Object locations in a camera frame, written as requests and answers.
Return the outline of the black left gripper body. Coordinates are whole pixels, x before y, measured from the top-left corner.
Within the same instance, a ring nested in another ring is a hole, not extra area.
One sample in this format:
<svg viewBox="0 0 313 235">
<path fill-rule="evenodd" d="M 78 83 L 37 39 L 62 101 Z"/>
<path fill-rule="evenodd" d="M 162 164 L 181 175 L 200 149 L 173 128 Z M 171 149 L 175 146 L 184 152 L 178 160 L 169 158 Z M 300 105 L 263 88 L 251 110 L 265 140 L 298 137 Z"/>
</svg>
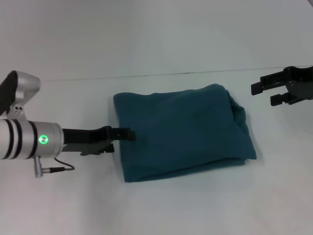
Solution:
<svg viewBox="0 0 313 235">
<path fill-rule="evenodd" d="M 107 128 L 95 130 L 63 129 L 64 147 L 62 152 L 80 152 L 81 156 L 100 155 L 113 141 L 107 139 Z"/>
</svg>

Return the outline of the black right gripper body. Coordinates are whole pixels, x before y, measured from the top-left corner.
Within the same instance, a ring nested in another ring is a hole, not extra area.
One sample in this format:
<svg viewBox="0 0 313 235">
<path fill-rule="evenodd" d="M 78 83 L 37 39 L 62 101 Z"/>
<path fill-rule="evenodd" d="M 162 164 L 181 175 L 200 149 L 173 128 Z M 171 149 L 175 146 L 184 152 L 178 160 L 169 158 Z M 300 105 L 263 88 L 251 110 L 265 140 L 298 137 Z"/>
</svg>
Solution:
<svg viewBox="0 0 313 235">
<path fill-rule="evenodd" d="M 287 67 L 283 69 L 288 98 L 285 103 L 295 103 L 313 99 L 313 68 Z"/>
</svg>

